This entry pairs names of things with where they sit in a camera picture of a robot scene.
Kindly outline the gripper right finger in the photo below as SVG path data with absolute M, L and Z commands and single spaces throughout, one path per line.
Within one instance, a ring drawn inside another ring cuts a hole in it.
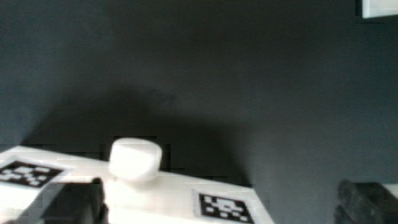
M 338 201 L 334 224 L 398 224 L 398 183 L 343 180 Z

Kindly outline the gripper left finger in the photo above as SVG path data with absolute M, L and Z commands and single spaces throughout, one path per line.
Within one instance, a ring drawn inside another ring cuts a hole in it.
M 59 183 L 60 192 L 43 213 L 44 224 L 107 224 L 103 181 Z

